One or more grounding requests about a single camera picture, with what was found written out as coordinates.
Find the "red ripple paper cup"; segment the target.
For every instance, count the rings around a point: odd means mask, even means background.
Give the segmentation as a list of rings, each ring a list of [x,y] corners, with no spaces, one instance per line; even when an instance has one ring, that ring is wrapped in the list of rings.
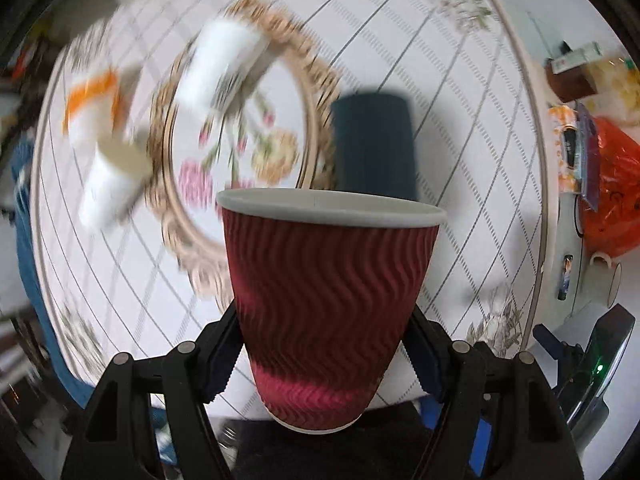
[[[303,434],[350,426],[392,362],[446,214],[301,188],[234,188],[217,202],[262,404]]]

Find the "white bird-print paper cup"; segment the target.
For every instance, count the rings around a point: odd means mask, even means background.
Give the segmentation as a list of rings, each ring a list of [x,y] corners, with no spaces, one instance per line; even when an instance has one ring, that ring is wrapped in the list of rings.
[[[82,227],[89,232],[110,228],[134,204],[152,174],[151,159],[134,144],[99,139],[78,209]]]

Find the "dark teal paper cup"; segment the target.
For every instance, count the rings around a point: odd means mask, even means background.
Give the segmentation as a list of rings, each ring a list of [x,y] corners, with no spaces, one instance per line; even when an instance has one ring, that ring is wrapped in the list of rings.
[[[418,199],[409,103],[390,92],[361,92],[331,104],[336,188]]]

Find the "white orange-band paper cup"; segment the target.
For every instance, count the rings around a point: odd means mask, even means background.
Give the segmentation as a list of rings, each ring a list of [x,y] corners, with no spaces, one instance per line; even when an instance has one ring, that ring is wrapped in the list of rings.
[[[114,68],[80,74],[66,94],[63,133],[76,151],[92,151],[119,121],[120,75]]]

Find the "white floral paper cup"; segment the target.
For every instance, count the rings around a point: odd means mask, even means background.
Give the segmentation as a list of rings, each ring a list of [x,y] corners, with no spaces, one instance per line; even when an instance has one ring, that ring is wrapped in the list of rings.
[[[240,20],[208,22],[194,42],[176,101],[203,117],[224,114],[269,43],[264,32]]]

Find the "blue quilted blanket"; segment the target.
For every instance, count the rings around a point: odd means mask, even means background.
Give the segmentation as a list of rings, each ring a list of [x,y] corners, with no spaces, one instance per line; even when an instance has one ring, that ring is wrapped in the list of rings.
[[[43,302],[38,280],[29,212],[32,156],[34,156],[34,140],[22,139],[16,144],[10,158],[10,170],[14,183],[14,226],[18,270],[20,270],[26,296],[34,307],[42,328],[44,346],[49,353],[54,374],[70,398],[81,408],[85,408],[93,388],[77,379],[66,365]]]

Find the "white mug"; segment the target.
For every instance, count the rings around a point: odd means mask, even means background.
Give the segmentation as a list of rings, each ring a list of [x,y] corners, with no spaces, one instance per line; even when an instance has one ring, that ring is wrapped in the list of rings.
[[[622,265],[605,252],[594,252],[589,260],[582,291],[589,301],[610,308],[620,290]]]

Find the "orange plastic bag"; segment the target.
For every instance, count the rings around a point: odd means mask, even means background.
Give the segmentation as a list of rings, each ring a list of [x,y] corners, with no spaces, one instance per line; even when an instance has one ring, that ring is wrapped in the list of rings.
[[[620,257],[639,246],[639,144],[604,117],[594,118],[599,154],[599,206],[580,204],[590,252]]]

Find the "yellow snack bag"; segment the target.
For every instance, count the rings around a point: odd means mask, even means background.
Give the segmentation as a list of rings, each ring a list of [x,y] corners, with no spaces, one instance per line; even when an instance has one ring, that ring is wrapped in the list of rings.
[[[603,116],[620,128],[639,125],[639,69],[631,58],[607,58],[592,63],[589,73],[596,94],[587,100],[594,116]]]

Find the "floral patterned tablecloth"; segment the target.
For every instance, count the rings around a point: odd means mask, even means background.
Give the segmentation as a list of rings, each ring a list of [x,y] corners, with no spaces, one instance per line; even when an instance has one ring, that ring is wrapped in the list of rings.
[[[175,93],[213,18],[258,26],[276,54],[224,119]],[[110,228],[78,209],[93,160],[63,133],[66,94],[120,75],[111,136],[148,154],[151,179]],[[92,388],[116,353],[160,356],[231,299],[215,203],[232,186],[334,185],[331,104],[387,91],[409,103],[416,190],[448,219],[420,289],[456,339],[513,356],[529,341],[546,247],[536,101],[499,0],[134,0],[63,49],[42,104],[30,222],[44,305],[70,372]]]

